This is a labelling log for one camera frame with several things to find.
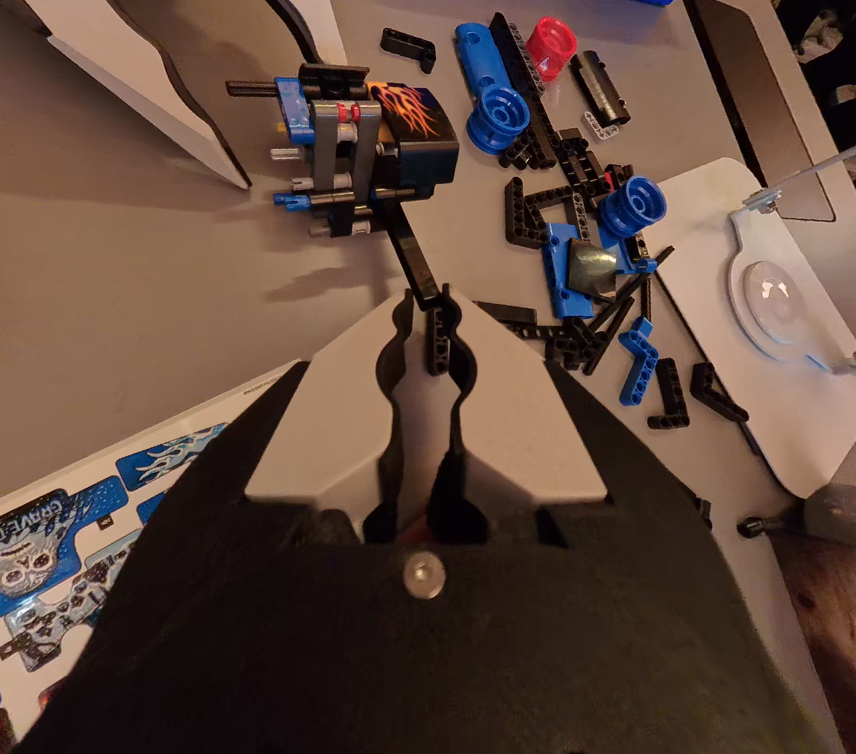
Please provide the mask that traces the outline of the scattered black toy beams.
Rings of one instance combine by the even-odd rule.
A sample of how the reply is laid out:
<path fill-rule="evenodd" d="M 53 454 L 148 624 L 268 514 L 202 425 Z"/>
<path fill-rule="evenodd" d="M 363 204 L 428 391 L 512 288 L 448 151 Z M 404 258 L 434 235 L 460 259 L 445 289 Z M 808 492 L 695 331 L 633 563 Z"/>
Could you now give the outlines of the scattered black toy beams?
<path fill-rule="evenodd" d="M 496 12 L 488 28 L 514 90 L 530 110 L 529 127 L 498 156 L 500 164 L 503 167 L 513 164 L 518 170 L 558 164 L 567 181 L 560 188 L 525 194 L 521 179 L 512 178 L 504 190 L 507 241 L 541 252 L 548 223 L 570 224 L 578 228 L 580 241 L 617 254 L 619 239 L 601 236 L 598 231 L 597 206 L 632 176 L 633 167 L 611 165 L 604 169 L 577 129 L 555 130 L 536 87 L 535 66 L 517 27 L 504 14 Z M 672 251 L 668 246 L 655 257 L 658 267 Z M 569 367 L 582 365 L 583 373 L 591 375 L 609 344 L 628 331 L 636 318 L 646 316 L 651 321 L 650 279 L 657 274 L 657 270 L 649 274 L 617 273 L 614 298 L 591 297 L 594 317 L 590 320 L 569 318 L 562 321 L 561 328 L 515 321 L 514 329 L 524 338 L 539 337 L 549 353 L 562 352 Z M 653 430 L 688 427 L 687 401 L 674 360 L 659 355 L 653 377 L 658 380 L 664 412 L 648 417 L 648 427 Z"/>

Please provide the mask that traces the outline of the black square panel piece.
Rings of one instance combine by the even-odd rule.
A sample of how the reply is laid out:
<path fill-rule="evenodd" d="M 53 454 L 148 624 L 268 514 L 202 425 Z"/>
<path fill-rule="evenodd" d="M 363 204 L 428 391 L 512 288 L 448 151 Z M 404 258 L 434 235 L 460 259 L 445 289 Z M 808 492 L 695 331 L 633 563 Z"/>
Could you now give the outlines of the black square panel piece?
<path fill-rule="evenodd" d="M 572 240 L 568 247 L 566 285 L 590 297 L 614 298 L 617 256 L 589 242 Z"/>

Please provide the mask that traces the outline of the red toy wheel hub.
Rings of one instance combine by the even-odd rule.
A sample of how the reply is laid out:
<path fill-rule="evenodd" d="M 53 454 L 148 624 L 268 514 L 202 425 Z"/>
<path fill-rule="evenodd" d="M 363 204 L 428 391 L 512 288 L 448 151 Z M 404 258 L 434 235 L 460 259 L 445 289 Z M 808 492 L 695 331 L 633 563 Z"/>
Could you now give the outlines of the red toy wheel hub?
<path fill-rule="evenodd" d="M 543 16 L 526 41 L 531 62 L 546 84 L 553 82 L 577 53 L 577 38 L 562 20 Z"/>

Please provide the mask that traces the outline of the colourful sticker sheet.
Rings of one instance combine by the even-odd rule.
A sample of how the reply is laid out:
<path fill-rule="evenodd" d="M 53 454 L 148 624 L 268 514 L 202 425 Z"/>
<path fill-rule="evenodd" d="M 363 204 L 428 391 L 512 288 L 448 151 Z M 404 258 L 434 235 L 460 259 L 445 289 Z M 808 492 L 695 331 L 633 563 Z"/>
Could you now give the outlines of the colourful sticker sheet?
<path fill-rule="evenodd" d="M 77 662 L 169 488 L 294 362 L 2 497 L 2 752 Z"/>

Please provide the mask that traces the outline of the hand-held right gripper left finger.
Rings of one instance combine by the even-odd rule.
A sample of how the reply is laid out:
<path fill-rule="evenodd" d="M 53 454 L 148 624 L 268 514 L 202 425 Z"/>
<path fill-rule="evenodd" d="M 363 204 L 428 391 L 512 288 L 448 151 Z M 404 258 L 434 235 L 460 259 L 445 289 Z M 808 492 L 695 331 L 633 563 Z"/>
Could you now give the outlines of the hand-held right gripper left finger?
<path fill-rule="evenodd" d="M 245 488 L 253 503 L 347 514 L 357 536 L 396 511 L 403 474 L 393 391 L 406 371 L 412 291 L 399 292 L 309 361 Z"/>

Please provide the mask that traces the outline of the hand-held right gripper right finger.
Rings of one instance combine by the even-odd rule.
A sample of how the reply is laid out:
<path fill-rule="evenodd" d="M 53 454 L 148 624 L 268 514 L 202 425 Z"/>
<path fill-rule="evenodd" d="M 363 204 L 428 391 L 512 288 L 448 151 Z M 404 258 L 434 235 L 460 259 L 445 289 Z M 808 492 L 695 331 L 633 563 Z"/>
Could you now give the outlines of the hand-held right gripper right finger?
<path fill-rule="evenodd" d="M 458 389 L 426 508 L 434 538 L 483 544 L 503 523 L 602 505 L 602 479 L 544 359 L 449 285 L 442 316 Z"/>

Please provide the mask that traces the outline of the blue curved panel piece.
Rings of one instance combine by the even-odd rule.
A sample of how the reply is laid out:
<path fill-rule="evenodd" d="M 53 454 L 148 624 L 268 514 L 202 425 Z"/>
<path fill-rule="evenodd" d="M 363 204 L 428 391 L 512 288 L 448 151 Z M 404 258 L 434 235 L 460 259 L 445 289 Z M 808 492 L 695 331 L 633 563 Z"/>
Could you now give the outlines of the blue curved panel piece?
<path fill-rule="evenodd" d="M 493 86 L 514 91 L 507 68 L 489 28 L 464 22 L 455 28 L 455 51 L 473 101 Z"/>

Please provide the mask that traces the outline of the blue angled beam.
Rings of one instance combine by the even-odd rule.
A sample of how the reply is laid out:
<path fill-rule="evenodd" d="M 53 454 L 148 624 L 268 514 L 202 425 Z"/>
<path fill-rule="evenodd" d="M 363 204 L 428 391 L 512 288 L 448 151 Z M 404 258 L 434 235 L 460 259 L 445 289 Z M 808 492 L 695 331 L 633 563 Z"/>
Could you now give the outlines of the blue angled beam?
<path fill-rule="evenodd" d="M 618 335 L 620 344 L 634 358 L 619 396 L 622 406 L 638 406 L 656 372 L 659 353 L 650 342 L 652 329 L 651 321 L 642 315 L 636 318 L 628 331 Z"/>

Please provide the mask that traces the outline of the grey desk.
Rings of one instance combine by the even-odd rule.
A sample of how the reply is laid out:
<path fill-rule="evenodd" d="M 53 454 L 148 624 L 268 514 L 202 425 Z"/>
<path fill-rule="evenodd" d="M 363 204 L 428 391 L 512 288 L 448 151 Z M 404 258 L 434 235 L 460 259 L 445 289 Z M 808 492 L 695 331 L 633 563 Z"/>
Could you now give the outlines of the grey desk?
<path fill-rule="evenodd" d="M 272 204 L 276 104 L 228 79 L 299 63 L 263 0 L 117 0 L 164 43 L 253 186 L 204 167 L 2 12 L 2 494 L 295 358 L 406 285 L 384 235 L 312 239 Z M 455 182 L 407 214 L 468 299 L 548 307 L 540 256 L 503 235 L 504 176 L 470 145 L 452 37 L 495 11 L 566 20 L 627 94 L 602 163 L 658 182 L 740 158 L 686 8 L 629 0 L 330 0 L 347 61 L 428 86 L 462 142 Z"/>

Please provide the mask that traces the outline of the partly built toy brick model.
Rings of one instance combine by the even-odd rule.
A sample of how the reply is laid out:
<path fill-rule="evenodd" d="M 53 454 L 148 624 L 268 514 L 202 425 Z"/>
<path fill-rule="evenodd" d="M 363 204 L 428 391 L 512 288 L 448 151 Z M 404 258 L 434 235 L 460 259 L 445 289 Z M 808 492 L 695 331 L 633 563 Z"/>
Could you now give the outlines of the partly built toy brick model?
<path fill-rule="evenodd" d="M 231 80 L 231 97 L 275 98 L 290 146 L 273 160 L 301 162 L 273 201 L 289 213 L 310 213 L 330 237 L 388 235 L 416 304 L 426 312 L 424 364 L 449 370 L 450 341 L 441 290 L 404 212 L 453 182 L 460 145 L 443 108 L 424 87 L 367 79 L 366 67 L 302 64 L 295 77 Z"/>

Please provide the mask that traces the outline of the blue toy wheel hub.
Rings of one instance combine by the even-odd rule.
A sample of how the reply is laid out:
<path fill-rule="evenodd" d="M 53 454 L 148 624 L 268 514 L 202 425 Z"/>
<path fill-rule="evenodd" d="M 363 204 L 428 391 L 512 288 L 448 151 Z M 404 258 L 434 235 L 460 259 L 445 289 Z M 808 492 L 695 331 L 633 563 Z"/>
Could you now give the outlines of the blue toy wheel hub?
<path fill-rule="evenodd" d="M 597 206 L 601 236 L 624 240 L 662 221 L 668 211 L 664 193 L 645 176 L 631 176 Z"/>
<path fill-rule="evenodd" d="M 530 123 L 527 102 L 513 88 L 487 86 L 466 121 L 466 133 L 480 151 L 491 156 L 505 152 Z"/>

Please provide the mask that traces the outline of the white rounded board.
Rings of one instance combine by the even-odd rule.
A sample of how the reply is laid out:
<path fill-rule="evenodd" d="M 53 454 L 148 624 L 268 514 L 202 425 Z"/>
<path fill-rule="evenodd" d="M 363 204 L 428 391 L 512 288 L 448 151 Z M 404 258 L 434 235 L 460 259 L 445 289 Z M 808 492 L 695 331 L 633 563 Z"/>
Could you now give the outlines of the white rounded board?
<path fill-rule="evenodd" d="M 659 187 L 668 211 L 645 236 L 651 249 L 671 245 L 675 253 L 658 276 L 725 390 L 749 414 L 748 428 L 777 479 L 807 499 L 832 480 L 854 446 L 854 376 L 834 377 L 808 361 L 774 361 L 734 318 L 726 284 L 736 241 L 728 216 L 758 190 L 751 171 L 723 158 Z M 759 231 L 746 232 L 747 242 L 770 238 L 754 259 L 771 259 L 792 273 L 791 259 L 778 251 L 801 250 L 784 221 L 757 212 L 749 218 Z"/>

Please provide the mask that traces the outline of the blue toy panel piece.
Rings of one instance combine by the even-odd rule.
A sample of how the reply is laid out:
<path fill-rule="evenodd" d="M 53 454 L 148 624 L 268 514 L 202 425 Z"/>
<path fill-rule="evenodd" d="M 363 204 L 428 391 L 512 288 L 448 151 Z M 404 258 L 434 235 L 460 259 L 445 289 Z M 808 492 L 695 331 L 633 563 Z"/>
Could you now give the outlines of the blue toy panel piece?
<path fill-rule="evenodd" d="M 649 274 L 658 262 L 650 256 L 642 233 L 621 239 L 617 244 L 616 272 L 620 275 Z"/>
<path fill-rule="evenodd" d="M 541 247 L 541 253 L 554 316 L 562 321 L 569 318 L 592 319 L 591 297 L 568 285 L 571 243 L 580 241 L 578 228 L 570 224 L 548 223 L 545 234 L 546 243 Z"/>

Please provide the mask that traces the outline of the black curved panel piece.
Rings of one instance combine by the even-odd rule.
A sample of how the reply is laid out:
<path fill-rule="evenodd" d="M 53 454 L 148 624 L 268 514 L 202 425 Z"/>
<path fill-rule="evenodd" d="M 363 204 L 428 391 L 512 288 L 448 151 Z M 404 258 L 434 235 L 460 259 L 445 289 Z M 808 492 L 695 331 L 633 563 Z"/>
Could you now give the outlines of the black curved panel piece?
<path fill-rule="evenodd" d="M 623 126 L 630 122 L 631 116 L 626 103 L 596 52 L 577 52 L 570 59 L 569 67 L 592 114 L 602 128 Z"/>

